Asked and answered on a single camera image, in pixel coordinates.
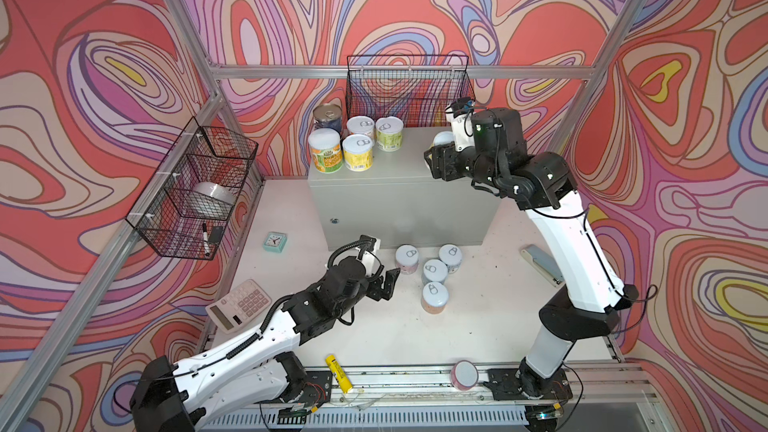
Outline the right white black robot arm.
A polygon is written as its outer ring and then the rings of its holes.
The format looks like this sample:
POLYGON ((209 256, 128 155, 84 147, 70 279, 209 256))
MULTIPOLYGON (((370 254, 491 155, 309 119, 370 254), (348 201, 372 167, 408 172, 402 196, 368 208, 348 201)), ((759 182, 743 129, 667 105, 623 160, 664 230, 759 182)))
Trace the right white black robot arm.
POLYGON ((475 190, 514 200, 561 272, 563 284, 540 309, 541 328, 515 373, 520 393, 540 398, 573 346, 611 334, 639 292, 618 277, 600 248, 566 160, 555 152, 529 153, 518 111, 462 98, 445 116, 452 141, 424 153, 432 177, 467 178, 475 190))

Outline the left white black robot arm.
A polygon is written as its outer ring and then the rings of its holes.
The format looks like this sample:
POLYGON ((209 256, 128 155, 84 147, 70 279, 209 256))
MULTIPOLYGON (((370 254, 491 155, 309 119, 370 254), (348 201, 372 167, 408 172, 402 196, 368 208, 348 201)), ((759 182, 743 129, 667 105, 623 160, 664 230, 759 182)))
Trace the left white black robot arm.
POLYGON ((199 431, 247 405, 289 403, 307 373, 295 354, 331 330, 363 298, 388 300, 400 271, 346 257, 317 282, 273 307, 263 322, 197 356, 171 363, 162 356, 142 372, 129 400, 138 431, 199 431))

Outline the green yellow peach can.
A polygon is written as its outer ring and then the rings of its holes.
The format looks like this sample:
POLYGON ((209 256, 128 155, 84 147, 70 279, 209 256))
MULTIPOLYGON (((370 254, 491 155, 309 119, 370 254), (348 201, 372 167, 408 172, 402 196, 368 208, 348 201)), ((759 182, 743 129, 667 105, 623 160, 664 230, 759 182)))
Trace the green yellow peach can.
POLYGON ((314 167, 318 172, 335 173, 342 167, 341 137, 336 130, 316 129, 310 133, 308 144, 314 167))

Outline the pink label can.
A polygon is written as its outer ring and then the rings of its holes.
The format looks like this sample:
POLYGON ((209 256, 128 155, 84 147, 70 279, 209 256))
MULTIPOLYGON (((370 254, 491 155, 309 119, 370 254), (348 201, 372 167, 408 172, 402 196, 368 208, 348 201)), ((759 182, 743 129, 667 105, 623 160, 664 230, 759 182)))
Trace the pink label can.
POLYGON ((375 138, 375 121, 370 117, 350 117, 346 122, 346 129, 349 135, 365 135, 371 139, 375 138))

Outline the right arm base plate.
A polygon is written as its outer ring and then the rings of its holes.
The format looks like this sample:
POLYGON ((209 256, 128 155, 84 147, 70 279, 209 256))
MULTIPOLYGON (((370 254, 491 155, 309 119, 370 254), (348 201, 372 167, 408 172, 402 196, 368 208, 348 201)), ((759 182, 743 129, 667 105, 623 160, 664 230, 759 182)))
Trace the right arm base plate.
POLYGON ((573 398, 570 382, 562 367, 546 379, 542 379, 527 367, 494 368, 487 371, 487 379, 481 383, 496 401, 539 400, 568 402, 573 398))

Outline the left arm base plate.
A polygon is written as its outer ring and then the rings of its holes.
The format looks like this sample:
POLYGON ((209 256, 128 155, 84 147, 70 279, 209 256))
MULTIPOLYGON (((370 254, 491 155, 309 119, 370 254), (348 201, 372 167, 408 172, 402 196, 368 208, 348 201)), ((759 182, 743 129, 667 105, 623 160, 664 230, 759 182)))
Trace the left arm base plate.
POLYGON ((299 386, 280 397, 266 401, 269 405, 290 404, 292 407, 321 407, 332 398, 333 374, 327 370, 310 370, 299 386))

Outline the yellow label can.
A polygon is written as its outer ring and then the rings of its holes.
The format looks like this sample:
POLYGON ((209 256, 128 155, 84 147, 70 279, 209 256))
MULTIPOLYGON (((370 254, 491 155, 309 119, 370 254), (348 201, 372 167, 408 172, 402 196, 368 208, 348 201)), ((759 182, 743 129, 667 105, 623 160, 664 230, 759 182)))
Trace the yellow label can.
POLYGON ((346 167, 352 172, 369 170, 373 165, 374 140, 364 134, 351 134, 341 143, 346 167))
POLYGON ((441 131, 434 136, 432 141, 432 146, 433 147, 444 146, 444 145, 453 146, 454 143, 455 143, 455 136, 452 131, 441 131))

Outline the dark blue tin can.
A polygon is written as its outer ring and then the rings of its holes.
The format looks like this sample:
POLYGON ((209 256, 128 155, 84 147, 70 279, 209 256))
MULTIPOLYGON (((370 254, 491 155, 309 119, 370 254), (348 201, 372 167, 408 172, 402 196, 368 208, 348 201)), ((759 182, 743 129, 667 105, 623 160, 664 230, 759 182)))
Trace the dark blue tin can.
POLYGON ((343 129, 342 108, 333 103, 320 104, 312 111, 314 127, 316 129, 328 128, 341 134, 343 129))

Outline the green label can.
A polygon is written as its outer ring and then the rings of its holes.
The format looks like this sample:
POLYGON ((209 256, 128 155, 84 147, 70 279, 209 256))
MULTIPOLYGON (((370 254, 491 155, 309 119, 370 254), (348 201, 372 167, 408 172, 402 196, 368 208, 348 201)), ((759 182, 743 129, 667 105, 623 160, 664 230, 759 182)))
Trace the green label can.
POLYGON ((384 152, 395 152, 402 147, 404 123, 397 117, 382 117, 376 121, 377 147, 384 152))

